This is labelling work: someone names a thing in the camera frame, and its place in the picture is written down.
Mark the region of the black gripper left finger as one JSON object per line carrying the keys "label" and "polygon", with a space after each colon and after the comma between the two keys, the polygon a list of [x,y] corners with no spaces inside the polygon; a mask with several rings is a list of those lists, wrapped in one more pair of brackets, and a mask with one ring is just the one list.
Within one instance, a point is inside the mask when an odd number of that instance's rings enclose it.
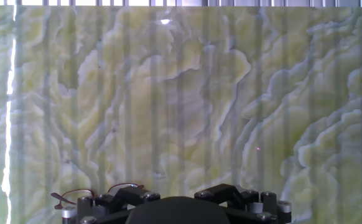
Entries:
{"label": "black gripper left finger", "polygon": [[114,185],[104,194],[71,190],[62,194],[62,224],[126,223],[132,208],[156,200],[160,195],[142,185]]}

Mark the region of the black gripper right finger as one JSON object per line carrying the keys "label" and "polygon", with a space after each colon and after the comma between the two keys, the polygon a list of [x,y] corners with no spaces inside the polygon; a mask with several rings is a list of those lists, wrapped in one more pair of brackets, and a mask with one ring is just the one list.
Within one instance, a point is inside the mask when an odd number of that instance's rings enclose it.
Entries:
{"label": "black gripper right finger", "polygon": [[194,194],[197,200],[215,203],[230,224],[288,224],[292,205],[274,192],[258,192],[240,185],[219,184]]}

